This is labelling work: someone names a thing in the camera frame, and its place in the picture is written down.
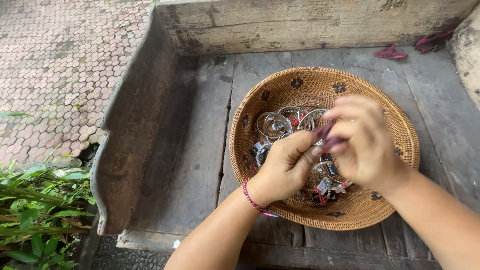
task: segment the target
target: woven basket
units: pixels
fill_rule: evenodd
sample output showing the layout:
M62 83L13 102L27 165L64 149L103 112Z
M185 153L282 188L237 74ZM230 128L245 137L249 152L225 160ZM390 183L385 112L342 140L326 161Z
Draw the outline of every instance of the woven basket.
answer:
M230 136L230 159L239 183L256 174L252 164L252 148L256 142L263 142L255 129L259 115L308 102L331 109L337 97L348 95L368 96L381 103L397 154L406 164L418 170L420 147L417 134L405 113L384 92L350 73L303 67L288 69L266 78L247 94L237 110ZM316 126L326 124L318 118ZM338 168L335 156L333 160ZM332 177L327 173L326 176L347 181L341 175ZM318 181L310 176L302 194L311 196L313 186L317 184ZM395 211L380 194L358 185L352 185L346 194L339 194L337 202L327 203L322 208L310 206L301 197L293 196L272 203L270 210L290 221L334 231L365 228L383 221Z

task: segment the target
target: left hand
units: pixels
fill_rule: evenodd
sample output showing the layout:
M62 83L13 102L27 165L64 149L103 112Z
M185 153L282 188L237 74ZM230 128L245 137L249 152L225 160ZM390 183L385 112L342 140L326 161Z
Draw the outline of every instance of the left hand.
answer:
M252 201L265 208L295 195L323 153L313 146L318 140L312 132L299 131L273 143L262 168L247 184Z

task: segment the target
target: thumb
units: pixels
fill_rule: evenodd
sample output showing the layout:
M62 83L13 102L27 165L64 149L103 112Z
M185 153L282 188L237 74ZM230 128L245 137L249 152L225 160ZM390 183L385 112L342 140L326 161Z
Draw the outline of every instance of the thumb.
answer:
M295 175L307 178L312 170L312 167L318 162L318 158L324 152L321 146L312 146L307 151L303 152L293 166L293 173Z

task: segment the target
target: hexagonal paving tile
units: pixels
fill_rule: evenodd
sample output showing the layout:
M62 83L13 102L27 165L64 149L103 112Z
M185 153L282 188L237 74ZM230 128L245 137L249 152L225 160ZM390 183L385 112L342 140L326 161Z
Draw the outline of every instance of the hexagonal paving tile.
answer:
M0 163L42 161L59 144L56 155L78 156L103 141L105 107L151 3L0 0L0 112L32 115L0 119Z

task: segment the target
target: right hand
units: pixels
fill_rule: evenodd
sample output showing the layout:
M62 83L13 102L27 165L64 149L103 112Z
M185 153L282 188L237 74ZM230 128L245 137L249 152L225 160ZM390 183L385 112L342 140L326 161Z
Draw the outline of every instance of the right hand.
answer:
M382 194L408 184L412 169L396 155L379 103L366 97L342 97L324 118L343 119L333 126L327 137L348 140L330 149L336 154L345 178Z

